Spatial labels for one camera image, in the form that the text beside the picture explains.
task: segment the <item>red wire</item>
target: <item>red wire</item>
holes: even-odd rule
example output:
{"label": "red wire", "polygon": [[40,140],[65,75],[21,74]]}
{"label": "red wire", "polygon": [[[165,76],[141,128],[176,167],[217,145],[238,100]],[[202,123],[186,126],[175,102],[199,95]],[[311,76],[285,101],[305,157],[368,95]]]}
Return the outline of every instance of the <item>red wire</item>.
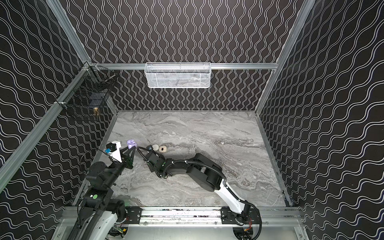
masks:
{"label": "red wire", "polygon": [[248,231],[252,228],[252,218],[249,218],[249,227],[245,229],[244,231]]}

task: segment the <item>black wallpaper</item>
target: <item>black wallpaper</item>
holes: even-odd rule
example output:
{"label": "black wallpaper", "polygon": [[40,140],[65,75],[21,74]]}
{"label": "black wallpaper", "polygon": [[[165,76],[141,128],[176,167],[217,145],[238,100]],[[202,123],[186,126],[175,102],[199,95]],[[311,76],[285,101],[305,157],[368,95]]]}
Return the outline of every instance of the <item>black wallpaper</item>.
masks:
{"label": "black wallpaper", "polygon": [[303,0],[60,0],[97,63],[276,62]]}
{"label": "black wallpaper", "polygon": [[0,166],[82,66],[44,0],[0,1]]}
{"label": "black wallpaper", "polygon": [[0,193],[0,239],[51,239],[111,119],[106,112],[100,121],[76,122],[62,111]]}
{"label": "black wallpaper", "polygon": [[[44,0],[0,1],[0,160],[9,158],[82,67]],[[62,112],[0,193],[0,239],[52,237],[111,120]]]}
{"label": "black wallpaper", "polygon": [[317,0],[260,115],[317,239],[383,239],[384,1]]}
{"label": "black wallpaper", "polygon": [[255,110],[271,70],[213,70],[209,88],[149,88],[144,71],[121,71],[112,93],[123,110]]}

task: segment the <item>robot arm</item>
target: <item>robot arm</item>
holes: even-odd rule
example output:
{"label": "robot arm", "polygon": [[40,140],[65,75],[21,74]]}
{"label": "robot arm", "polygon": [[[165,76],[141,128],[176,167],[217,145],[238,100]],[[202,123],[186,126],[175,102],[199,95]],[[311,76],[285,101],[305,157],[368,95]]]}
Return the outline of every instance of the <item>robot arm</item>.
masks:
{"label": "robot arm", "polygon": [[[144,156],[140,149],[147,151],[147,155]],[[165,159],[163,155],[153,151],[151,145],[147,148],[137,147],[137,150],[147,162],[151,172],[155,172],[159,178],[167,178],[177,174],[189,175],[202,188],[215,192],[227,203],[233,213],[232,219],[237,224],[248,223],[251,204],[233,190],[227,183],[222,168],[206,156],[198,153],[187,160],[174,160]]]}
{"label": "robot arm", "polygon": [[258,212],[253,204],[242,199],[227,183],[222,168],[200,153],[191,159],[174,160],[165,159],[163,155],[155,152],[152,146],[143,148],[131,145],[120,149],[121,143],[113,141],[106,147],[104,153],[112,163],[108,167],[104,162],[96,162],[90,166],[86,179],[91,185],[83,199],[78,202],[78,219],[68,237],[69,240],[104,239],[116,222],[126,219],[124,201],[111,199],[111,186],[115,185],[114,182],[124,168],[133,168],[135,150],[138,150],[151,172],[155,172],[159,178],[187,174],[205,190],[215,192],[231,210],[231,215],[227,217],[238,225],[248,223],[251,206]]}

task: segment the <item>metal bracket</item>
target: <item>metal bracket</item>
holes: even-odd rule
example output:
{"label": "metal bracket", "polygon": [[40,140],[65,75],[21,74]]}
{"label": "metal bracket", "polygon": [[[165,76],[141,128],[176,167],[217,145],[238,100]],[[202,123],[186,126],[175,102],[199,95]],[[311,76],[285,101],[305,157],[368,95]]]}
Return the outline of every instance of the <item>metal bracket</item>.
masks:
{"label": "metal bracket", "polygon": [[[229,207],[222,207],[221,210],[221,224],[236,224],[235,216],[232,214],[232,211]],[[251,209],[249,211],[249,216],[252,219],[252,224],[259,224],[259,218],[255,210]]]}
{"label": "metal bracket", "polygon": [[128,221],[125,224],[139,224],[142,209],[140,207],[125,207],[127,210]]}

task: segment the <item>white wire basket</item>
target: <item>white wire basket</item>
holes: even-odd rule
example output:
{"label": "white wire basket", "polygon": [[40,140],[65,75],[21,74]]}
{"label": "white wire basket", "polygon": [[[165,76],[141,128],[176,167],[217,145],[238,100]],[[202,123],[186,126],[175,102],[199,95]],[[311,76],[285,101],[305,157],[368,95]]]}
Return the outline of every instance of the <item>white wire basket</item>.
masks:
{"label": "white wire basket", "polygon": [[209,88],[211,63],[146,63],[144,74],[150,88]]}

